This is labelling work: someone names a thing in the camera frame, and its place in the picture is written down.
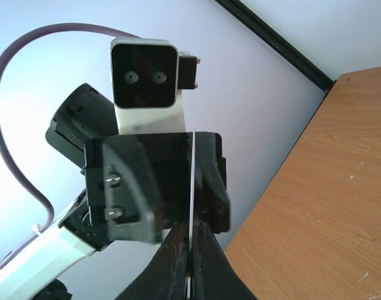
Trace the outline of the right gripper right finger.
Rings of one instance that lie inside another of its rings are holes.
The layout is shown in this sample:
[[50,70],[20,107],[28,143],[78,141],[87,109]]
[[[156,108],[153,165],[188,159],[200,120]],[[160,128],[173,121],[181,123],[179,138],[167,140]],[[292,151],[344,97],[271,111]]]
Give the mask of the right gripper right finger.
[[256,299],[231,267],[206,222],[193,233],[193,299]]

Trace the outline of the red white credit card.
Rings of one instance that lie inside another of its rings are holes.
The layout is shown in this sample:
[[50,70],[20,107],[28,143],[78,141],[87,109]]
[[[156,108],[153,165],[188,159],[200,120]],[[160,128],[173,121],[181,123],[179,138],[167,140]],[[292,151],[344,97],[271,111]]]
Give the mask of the red white credit card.
[[196,131],[193,128],[191,142],[191,168],[190,168],[190,208],[189,208],[189,233],[188,233],[188,275],[186,282],[186,299],[191,299],[192,291],[192,248],[193,248],[193,222],[194,222],[194,202],[195,202],[195,148],[196,148]]

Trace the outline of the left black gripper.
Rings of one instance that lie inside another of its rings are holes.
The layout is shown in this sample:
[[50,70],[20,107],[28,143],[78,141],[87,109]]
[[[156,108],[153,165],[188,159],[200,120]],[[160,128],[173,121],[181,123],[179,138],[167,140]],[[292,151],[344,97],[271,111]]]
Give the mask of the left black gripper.
[[112,102],[82,84],[54,114],[46,140],[85,178],[59,225],[94,249],[160,243],[163,230],[189,221],[192,133],[120,135]]

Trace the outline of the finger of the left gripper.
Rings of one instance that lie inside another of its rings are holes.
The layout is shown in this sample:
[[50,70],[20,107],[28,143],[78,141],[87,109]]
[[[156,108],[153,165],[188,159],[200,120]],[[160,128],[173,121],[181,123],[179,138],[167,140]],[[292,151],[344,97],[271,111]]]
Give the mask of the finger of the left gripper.
[[231,227],[231,208],[221,136],[215,132],[196,133],[195,159],[196,213],[214,233],[227,233]]

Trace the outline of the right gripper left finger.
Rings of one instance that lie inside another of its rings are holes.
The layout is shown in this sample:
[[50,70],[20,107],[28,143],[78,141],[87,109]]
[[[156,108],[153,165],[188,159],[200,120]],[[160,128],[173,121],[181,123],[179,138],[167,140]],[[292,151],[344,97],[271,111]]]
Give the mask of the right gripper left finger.
[[188,274],[188,224],[174,223],[143,272],[116,298],[185,299]]

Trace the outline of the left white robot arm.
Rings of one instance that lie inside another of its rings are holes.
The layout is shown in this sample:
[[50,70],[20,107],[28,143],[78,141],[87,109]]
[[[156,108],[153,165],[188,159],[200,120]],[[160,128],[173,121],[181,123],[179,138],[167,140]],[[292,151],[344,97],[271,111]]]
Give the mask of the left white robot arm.
[[70,299],[59,275],[114,241],[158,244],[120,299],[218,299],[233,273],[215,234],[230,228],[221,137],[186,132],[170,106],[121,109],[89,84],[62,103],[47,142],[77,165],[73,206],[0,263],[0,299]]

